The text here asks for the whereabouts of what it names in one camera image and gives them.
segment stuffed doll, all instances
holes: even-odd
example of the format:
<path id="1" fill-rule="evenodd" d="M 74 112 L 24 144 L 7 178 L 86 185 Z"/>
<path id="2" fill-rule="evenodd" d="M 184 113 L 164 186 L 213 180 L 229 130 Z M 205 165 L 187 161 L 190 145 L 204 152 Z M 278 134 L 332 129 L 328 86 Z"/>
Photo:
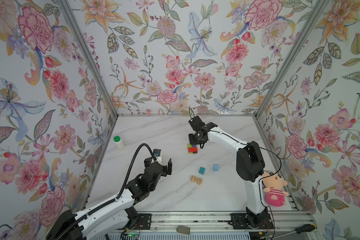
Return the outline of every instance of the stuffed doll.
<path id="1" fill-rule="evenodd" d="M 263 177 L 267 177 L 263 179 L 265 185 L 263 192 L 266 193 L 267 203 L 275 207 L 283 206 L 285 204 L 284 196 L 289 196 L 289 193 L 283 191 L 283 187 L 288 184 L 287 181 L 280 174 L 273 172 L 264 172 Z"/>

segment table surface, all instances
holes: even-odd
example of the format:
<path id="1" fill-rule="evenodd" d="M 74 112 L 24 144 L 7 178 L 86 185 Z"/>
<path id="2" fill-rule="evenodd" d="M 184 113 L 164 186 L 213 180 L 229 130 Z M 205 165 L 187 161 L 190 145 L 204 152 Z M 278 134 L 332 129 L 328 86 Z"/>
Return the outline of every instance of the table surface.
<path id="1" fill-rule="evenodd" d="M 233 136 L 260 147 L 264 144 L 254 121 L 244 116 L 201 117 L 205 123 L 213 122 Z M 162 164 L 172 158 L 172 175 L 161 177 L 156 189 L 149 197 L 135 205 L 137 211 L 242 211 L 247 197 L 243 180 L 236 173 L 236 155 L 208 141 L 197 154 L 189 154 L 188 134 L 193 133 L 188 124 L 189 117 L 120 117 L 112 137 L 120 136 L 125 149 L 116 148 L 113 140 L 108 145 L 87 207 L 95 205 L 119 192 L 130 161 L 141 143 L 162 150 Z M 265 170 L 274 170 L 268 152 L 261 150 Z M 148 150 L 140 149 L 129 180 L 144 172 L 144 159 Z M 219 170 L 213 171 L 218 164 Z M 205 168 L 204 175 L 198 173 Z M 191 182 L 192 175 L 202 179 L 202 184 Z M 292 210 L 288 200 L 283 207 L 272 210 Z"/>

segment white bottle with green cap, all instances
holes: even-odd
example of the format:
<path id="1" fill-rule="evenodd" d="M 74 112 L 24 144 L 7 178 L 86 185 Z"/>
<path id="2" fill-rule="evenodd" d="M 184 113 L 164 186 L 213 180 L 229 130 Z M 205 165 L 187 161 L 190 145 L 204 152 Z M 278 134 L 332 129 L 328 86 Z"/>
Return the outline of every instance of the white bottle with green cap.
<path id="1" fill-rule="evenodd" d="M 115 136 L 113 141 L 115 142 L 117 149 L 123 150 L 125 148 L 125 145 L 119 136 Z"/>

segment wall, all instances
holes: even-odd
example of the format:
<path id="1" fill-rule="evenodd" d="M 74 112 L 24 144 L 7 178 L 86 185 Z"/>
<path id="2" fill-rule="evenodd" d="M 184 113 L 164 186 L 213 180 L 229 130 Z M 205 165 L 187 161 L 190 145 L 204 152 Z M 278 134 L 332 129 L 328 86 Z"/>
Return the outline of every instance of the wall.
<path id="1" fill-rule="evenodd" d="M 360 0 L 334 0 L 260 123 L 325 239 L 360 240 Z"/>
<path id="2" fill-rule="evenodd" d="M 70 1 L 120 114 L 253 113 L 314 3 Z"/>
<path id="3" fill-rule="evenodd" d="M 0 240 L 84 204 L 115 120 L 82 56 L 54 1 L 0 0 Z"/>

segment blue block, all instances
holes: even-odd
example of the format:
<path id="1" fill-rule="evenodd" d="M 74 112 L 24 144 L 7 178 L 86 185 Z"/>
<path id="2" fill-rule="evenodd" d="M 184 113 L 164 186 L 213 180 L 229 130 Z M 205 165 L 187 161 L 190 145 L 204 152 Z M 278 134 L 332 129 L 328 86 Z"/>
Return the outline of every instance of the blue block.
<path id="1" fill-rule="evenodd" d="M 199 173 L 204 175 L 204 172 L 205 172 L 205 168 L 204 167 L 200 167 L 200 170 L 199 170 Z"/>

